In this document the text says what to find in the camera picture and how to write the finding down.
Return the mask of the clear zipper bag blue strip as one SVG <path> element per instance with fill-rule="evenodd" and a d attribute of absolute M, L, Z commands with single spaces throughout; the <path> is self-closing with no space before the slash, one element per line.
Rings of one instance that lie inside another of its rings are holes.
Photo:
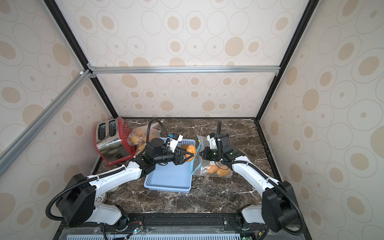
<path fill-rule="evenodd" d="M 199 155 L 205 147 L 210 146 L 207 137 L 197 135 L 197 139 L 199 145 L 197 146 L 196 157 L 193 160 L 192 175 L 230 179 L 233 175 L 233 171 L 227 166 L 219 162 L 203 160 L 203 158 Z"/>

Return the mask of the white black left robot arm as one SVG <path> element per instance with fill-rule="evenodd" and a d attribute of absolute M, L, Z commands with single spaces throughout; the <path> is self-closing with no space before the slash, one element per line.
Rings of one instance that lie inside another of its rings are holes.
<path fill-rule="evenodd" d="M 144 178 L 158 164 L 182 165 L 195 157 L 195 152 L 178 147 L 183 137 L 167 134 L 166 141 L 160 138 L 147 140 L 144 149 L 128 163 L 111 171 L 85 177 L 72 177 L 65 189 L 48 203 L 45 214 L 53 221 L 64 221 L 71 228 L 84 223 L 99 223 L 112 226 L 121 232 L 128 227 L 129 217 L 121 207 L 98 203 L 102 194 L 124 183 Z"/>

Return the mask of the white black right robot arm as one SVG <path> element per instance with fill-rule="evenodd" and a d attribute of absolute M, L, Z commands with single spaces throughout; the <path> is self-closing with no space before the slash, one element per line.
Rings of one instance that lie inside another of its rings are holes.
<path fill-rule="evenodd" d="M 214 162 L 219 170 L 231 170 L 242 176 L 262 197 L 258 206 L 249 205 L 239 210 L 239 228 L 248 230 L 253 224 L 260 224 L 268 230 L 299 236 L 306 231 L 304 215 L 299 208 L 292 185 L 280 182 L 254 165 L 240 150 L 235 150 L 228 134 L 217 130 L 207 136 L 209 146 L 200 151 L 203 160 Z"/>

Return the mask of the clear zipper bag pink strip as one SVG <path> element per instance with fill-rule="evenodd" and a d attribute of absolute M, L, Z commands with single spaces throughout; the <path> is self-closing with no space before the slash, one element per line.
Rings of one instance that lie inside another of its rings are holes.
<path fill-rule="evenodd" d="M 146 146 L 147 137 L 143 138 L 132 138 L 133 144 L 136 146 L 136 152 L 135 155 L 138 155 L 140 152 L 142 152 Z"/>
<path fill-rule="evenodd" d="M 133 129 L 127 137 L 128 144 L 131 146 L 139 146 L 146 143 L 147 139 L 149 139 L 148 142 L 150 142 L 154 138 L 160 138 L 161 131 L 157 129 L 158 125 L 158 123 L 151 125 L 149 137 L 147 137 L 148 125 Z"/>

